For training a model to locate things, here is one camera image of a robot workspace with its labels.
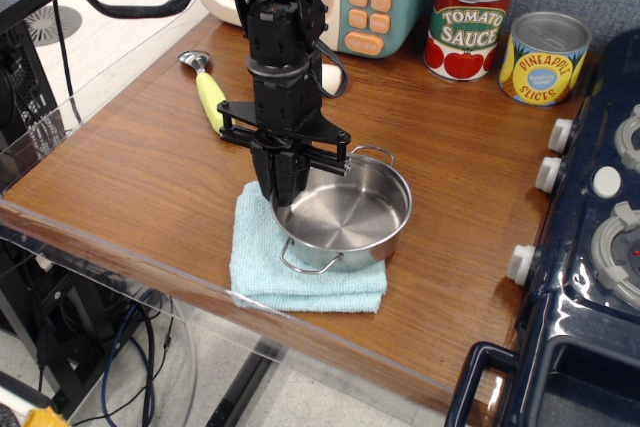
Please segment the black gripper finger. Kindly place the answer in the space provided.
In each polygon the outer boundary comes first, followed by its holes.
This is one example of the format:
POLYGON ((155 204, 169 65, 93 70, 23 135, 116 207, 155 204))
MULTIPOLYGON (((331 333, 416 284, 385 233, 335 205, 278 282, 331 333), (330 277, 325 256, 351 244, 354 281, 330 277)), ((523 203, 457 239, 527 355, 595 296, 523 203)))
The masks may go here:
POLYGON ((306 189, 310 170, 306 148, 297 146, 295 149, 277 151, 273 167, 278 205, 289 206, 306 189))
POLYGON ((251 141, 250 151, 261 193, 270 200, 275 188, 274 151, 257 139, 251 141))

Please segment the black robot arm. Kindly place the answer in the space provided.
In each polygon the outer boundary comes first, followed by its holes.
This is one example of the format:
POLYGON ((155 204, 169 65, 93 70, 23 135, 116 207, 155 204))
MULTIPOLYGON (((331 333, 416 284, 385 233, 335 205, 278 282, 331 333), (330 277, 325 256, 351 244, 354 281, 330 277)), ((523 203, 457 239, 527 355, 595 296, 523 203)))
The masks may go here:
MULTIPOLYGON (((191 0, 156 6, 119 6, 86 0, 117 19, 164 18, 191 0)), ((311 169, 348 171, 348 132, 327 120, 322 101, 332 92, 322 84, 322 59, 336 56, 321 40, 328 26, 322 0, 234 0, 249 44, 247 69, 253 79, 250 101, 213 101, 209 108, 222 139, 248 148, 264 197, 289 206, 306 189, 311 169)))

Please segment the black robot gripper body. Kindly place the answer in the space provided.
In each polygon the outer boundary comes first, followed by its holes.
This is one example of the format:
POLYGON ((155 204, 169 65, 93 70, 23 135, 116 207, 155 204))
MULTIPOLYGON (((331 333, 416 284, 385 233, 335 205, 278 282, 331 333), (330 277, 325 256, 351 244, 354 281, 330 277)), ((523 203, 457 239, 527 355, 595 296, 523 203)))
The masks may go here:
POLYGON ((220 129, 226 141, 250 149, 259 140, 274 154, 279 150, 306 148, 310 168, 344 175, 349 169, 346 148, 350 135, 327 120, 322 112, 322 61, 306 54, 284 66, 246 59, 253 81, 250 101, 221 102, 220 129))

